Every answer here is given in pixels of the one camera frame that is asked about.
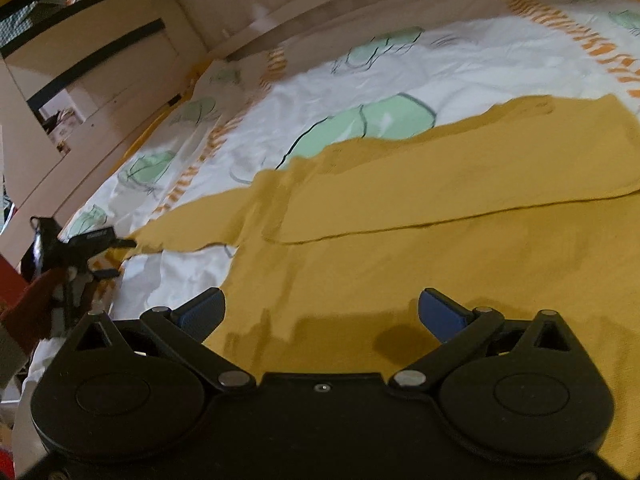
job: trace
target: folded yellow blanket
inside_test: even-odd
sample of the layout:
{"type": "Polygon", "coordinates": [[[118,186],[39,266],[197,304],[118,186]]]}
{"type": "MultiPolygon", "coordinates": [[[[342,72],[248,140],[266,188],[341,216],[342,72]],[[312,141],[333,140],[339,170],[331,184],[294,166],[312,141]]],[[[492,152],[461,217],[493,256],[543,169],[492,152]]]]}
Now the folded yellow blanket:
{"type": "Polygon", "coordinates": [[[239,247],[206,345],[252,373],[385,375],[433,349],[432,286],[560,311],[612,388],[605,458],[640,471],[640,126],[614,97],[521,98],[402,141],[354,139],[175,209],[136,252],[239,247]]]}

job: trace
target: hand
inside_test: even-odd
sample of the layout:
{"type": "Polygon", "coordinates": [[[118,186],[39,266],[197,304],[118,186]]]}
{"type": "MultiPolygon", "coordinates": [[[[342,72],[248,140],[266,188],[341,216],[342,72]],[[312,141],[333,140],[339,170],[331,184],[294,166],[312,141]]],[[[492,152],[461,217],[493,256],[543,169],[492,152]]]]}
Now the hand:
{"type": "Polygon", "coordinates": [[[15,306],[0,314],[0,322],[25,355],[31,354],[40,339],[49,337],[53,291],[65,278],[65,269],[45,272],[28,286],[15,306]]]}

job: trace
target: bed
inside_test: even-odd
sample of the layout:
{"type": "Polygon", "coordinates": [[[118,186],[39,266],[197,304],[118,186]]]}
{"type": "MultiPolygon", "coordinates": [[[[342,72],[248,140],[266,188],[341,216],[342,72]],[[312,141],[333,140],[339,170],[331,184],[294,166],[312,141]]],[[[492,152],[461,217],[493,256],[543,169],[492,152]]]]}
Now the bed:
{"type": "MultiPolygon", "coordinates": [[[[291,23],[308,18],[301,9],[267,13],[215,47],[193,89],[145,132],[63,235],[113,225],[127,236],[183,204],[247,187],[259,171],[285,168],[295,156],[355,137],[407,139],[521,96],[613,94],[640,112],[633,72],[640,0],[375,0],[311,27],[307,20],[293,34],[291,23]]],[[[115,319],[179,306],[222,285],[235,252],[219,244],[133,257],[97,305],[115,319]]],[[[94,262],[119,264],[106,256],[94,262]]],[[[586,314],[572,316],[570,324],[588,322],[586,314]]],[[[624,410],[640,400],[625,383],[640,355],[638,327],[626,328],[632,342],[610,350],[618,365],[604,370],[624,410]]],[[[23,404],[60,343],[38,347],[23,404]]],[[[640,434],[624,418],[616,419],[603,455],[635,475],[640,434]]],[[[17,470],[38,454],[28,444],[29,423],[22,406],[17,470]]]]}

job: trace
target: screw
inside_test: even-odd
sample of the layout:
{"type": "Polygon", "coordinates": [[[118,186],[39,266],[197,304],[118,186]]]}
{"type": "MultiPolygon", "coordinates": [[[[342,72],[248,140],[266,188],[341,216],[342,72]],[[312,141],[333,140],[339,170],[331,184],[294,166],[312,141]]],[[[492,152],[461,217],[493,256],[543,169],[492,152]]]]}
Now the screw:
{"type": "Polygon", "coordinates": [[[401,388],[410,388],[424,384],[427,376],[418,370],[402,370],[394,375],[394,380],[401,388]]]}
{"type": "Polygon", "coordinates": [[[240,386],[247,386],[251,381],[251,375],[242,370],[230,370],[228,372],[222,372],[218,376],[220,384],[227,388],[239,388],[240,386]]]}

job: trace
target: orange striped pattern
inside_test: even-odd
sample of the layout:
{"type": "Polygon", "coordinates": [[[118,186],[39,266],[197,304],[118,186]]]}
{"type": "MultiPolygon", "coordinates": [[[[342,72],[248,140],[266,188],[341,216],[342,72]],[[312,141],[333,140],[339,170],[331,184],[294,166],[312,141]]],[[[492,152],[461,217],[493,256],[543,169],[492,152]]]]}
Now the orange striped pattern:
{"type": "Polygon", "coordinates": [[[631,54],[620,52],[618,46],[599,32],[569,18],[562,10],[545,5],[538,0],[504,0],[516,16],[529,18],[534,23],[561,30],[593,57],[606,66],[607,72],[626,86],[626,92],[640,98],[640,60],[631,54]]]}
{"type": "Polygon", "coordinates": [[[171,210],[175,204],[180,200],[180,197],[184,195],[188,187],[191,185],[194,177],[200,171],[203,163],[211,157],[220,146],[224,143],[224,137],[232,130],[236,129],[238,125],[244,119],[247,112],[258,102],[262,101],[271,90],[271,85],[282,79],[284,71],[287,67],[287,59],[284,56],[284,50],[282,48],[275,48],[269,53],[269,61],[267,64],[266,73],[260,78],[260,85],[251,97],[249,97],[246,103],[242,106],[240,111],[229,121],[221,126],[216,126],[210,131],[207,138],[207,143],[203,150],[200,152],[200,156],[196,161],[191,164],[186,170],[184,170],[178,181],[175,183],[174,188],[167,194],[164,200],[153,211],[153,215],[159,215],[166,211],[171,210]]]}

